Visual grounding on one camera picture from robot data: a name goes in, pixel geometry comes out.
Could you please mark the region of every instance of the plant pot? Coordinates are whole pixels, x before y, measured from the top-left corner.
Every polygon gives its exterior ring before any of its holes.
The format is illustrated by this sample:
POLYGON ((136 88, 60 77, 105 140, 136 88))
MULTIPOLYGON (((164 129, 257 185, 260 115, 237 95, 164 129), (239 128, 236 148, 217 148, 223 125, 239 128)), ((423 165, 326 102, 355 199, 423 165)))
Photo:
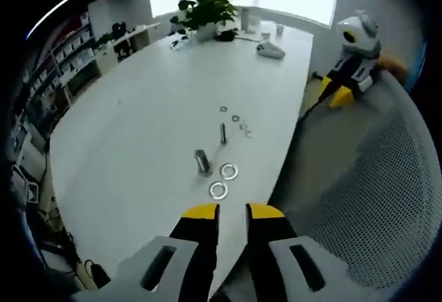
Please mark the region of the plant pot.
POLYGON ((207 25, 200 27, 196 30, 195 38, 197 41, 208 41, 216 36, 216 25, 214 23, 208 23, 207 25))

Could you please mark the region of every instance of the metal washer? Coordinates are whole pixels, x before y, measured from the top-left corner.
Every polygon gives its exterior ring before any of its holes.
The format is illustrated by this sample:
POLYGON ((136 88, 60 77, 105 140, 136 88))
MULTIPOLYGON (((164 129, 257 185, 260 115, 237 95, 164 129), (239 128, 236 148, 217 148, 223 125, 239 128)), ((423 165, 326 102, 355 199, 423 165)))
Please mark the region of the metal washer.
POLYGON ((222 200, 226 198, 227 194, 229 193, 229 189, 227 188, 227 185, 223 183, 222 181, 215 181, 212 183, 209 187, 209 194, 214 200, 222 200), (221 195, 215 194, 215 188, 216 187, 222 187, 224 191, 221 195))
POLYGON ((235 164, 231 164, 230 162, 228 162, 227 164, 224 164, 221 166, 220 174, 221 174, 222 178, 226 181, 233 180, 234 178, 236 178, 238 176, 238 167, 235 164), (230 176, 227 175, 226 169, 233 169, 233 174, 231 174, 230 176))

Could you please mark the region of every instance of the white robot head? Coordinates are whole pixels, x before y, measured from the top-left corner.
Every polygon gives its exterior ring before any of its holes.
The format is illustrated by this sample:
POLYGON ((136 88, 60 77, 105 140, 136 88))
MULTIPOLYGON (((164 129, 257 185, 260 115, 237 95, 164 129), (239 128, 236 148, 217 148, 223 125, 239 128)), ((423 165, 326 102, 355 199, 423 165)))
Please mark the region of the white robot head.
POLYGON ((376 22, 363 10, 356 11, 355 17, 338 22, 336 29, 343 41, 343 49, 375 57, 381 51, 376 22))

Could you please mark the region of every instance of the table surface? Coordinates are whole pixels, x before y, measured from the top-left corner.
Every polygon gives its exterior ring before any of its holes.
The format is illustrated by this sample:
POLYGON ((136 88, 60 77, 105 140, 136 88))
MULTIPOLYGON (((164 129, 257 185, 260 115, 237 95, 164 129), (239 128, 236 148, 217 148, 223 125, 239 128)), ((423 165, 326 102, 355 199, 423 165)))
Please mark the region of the table surface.
POLYGON ((239 175, 219 201, 211 295, 219 288, 247 243, 246 203, 272 194, 307 82, 313 36, 285 28, 272 37, 286 52, 282 61, 258 56, 250 41, 171 50, 175 38, 167 37, 125 59, 75 102, 51 135, 50 165, 80 258, 113 277, 121 260, 154 236, 168 236, 183 211, 214 202, 209 185, 232 162, 239 175), (210 178, 198 175, 196 149, 213 165, 210 178))

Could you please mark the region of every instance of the robot eye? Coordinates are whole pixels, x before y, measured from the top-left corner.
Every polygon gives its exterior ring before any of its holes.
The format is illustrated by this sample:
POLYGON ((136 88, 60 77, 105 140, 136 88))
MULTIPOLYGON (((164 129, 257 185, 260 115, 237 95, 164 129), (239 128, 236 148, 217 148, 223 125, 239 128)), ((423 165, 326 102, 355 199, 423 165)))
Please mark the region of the robot eye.
POLYGON ((348 41, 349 43, 356 43, 356 38, 355 36, 353 36, 352 34, 350 34, 348 31, 345 31, 343 33, 343 36, 345 38, 346 41, 348 41))

